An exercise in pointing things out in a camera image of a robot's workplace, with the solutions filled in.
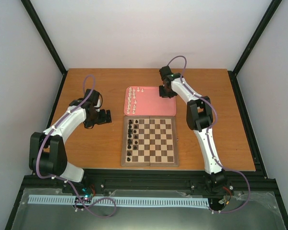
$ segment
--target white arm segment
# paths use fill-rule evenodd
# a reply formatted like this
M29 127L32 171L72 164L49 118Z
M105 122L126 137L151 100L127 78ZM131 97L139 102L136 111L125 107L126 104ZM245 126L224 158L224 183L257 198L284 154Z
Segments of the white arm segment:
M198 100L197 97L194 97L193 93L197 95L198 97L201 97L199 93L194 91L190 85L187 84L186 80L182 78L182 81L184 82L184 85L186 85L192 93L190 93L181 83L180 78L175 79L171 83L172 90L177 93L185 103L187 103L190 100ZM208 174L211 173L217 173L222 170L222 168L216 163L215 159L212 158L212 154L208 145L208 140L207 140L207 128L202 129L201 132L198 130L194 130L194 133L198 139L198 142L200 143L201 151L203 154L204 158L204 163L205 163L205 171ZM212 129L209 129L209 139L211 143L211 147L213 150L214 155L216 156L216 160L220 162L218 154L216 152L216 146L215 142L213 141L213 136L212 136Z
M63 116L65 116L66 114L69 114L68 111L71 111L75 107L76 107L75 105L68 107L67 111L64 113ZM55 136L55 135L61 136L63 138L63 142L65 144L65 142L66 142L67 138L70 136L70 134L72 134L72 132L78 127L78 125L80 125L83 121L85 121L85 119L86 119L85 109L79 107L76 111L74 111L72 114L69 114L60 123L60 125L57 127L57 129L51 133L51 136ZM53 127L54 126L49 127L43 133L45 133L47 135L53 129Z
M64 113L63 116L69 114L68 111L71 111L75 107L76 107L75 105L68 107L67 111ZM60 125L56 128L56 130L51 133L51 136L59 135L63 138L63 142L65 143L70 134L78 127L78 125L80 125L83 121L85 121L85 119L86 119L85 109L79 107L76 111L69 114L60 123ZM44 131L44 133L47 135L53 127L54 126L49 127ZM62 175L60 175L60 177L69 181L80 182L83 178L83 174L84 170L82 168L76 167L67 161L66 169L62 173Z

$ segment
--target gray floor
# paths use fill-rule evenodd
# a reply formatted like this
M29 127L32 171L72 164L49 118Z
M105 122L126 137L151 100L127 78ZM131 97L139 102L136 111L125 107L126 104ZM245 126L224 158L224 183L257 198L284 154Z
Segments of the gray floor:
M96 218L72 206L23 204L13 230L284 230L284 223L271 194L254 194L243 209L232 214L211 214L196 208L129 208L119 207L110 218ZM243 201L236 198L225 210L234 209ZM98 214L109 214L112 207L94 207Z

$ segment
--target wooden tabletop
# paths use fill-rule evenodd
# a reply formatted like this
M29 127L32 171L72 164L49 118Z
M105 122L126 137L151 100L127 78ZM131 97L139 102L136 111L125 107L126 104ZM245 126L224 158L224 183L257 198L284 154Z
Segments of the wooden tabletop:
M112 123L85 129L79 125L68 138L68 161L82 168L204 170L199 143L186 123L186 104L176 97L178 167L123 167L120 165L124 97L129 86L159 86L158 69L69 69L52 123L67 110L71 101L83 96L82 83L88 74L96 78L95 89L103 96L102 108L111 110ZM219 120L213 128L216 149L222 164L236 170L254 171L249 145L226 69L187 69L185 79L203 96L209 96ZM86 88L92 87L88 79Z

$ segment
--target white wall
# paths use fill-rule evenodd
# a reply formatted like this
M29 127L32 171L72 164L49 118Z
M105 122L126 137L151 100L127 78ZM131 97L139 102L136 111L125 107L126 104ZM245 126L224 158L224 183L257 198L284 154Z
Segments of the white wall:
M30 172L30 136L45 128L60 80L20 0L0 0L0 230Z
M230 70L270 2L32 0L67 68L159 68L183 54L189 68Z
M238 75L269 177L288 212L288 0L284 0Z

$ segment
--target wooden chessboard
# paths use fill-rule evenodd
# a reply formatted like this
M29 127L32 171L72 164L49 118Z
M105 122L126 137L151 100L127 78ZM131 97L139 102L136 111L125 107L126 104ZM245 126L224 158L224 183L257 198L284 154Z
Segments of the wooden chessboard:
M126 116L122 166L178 166L175 117Z

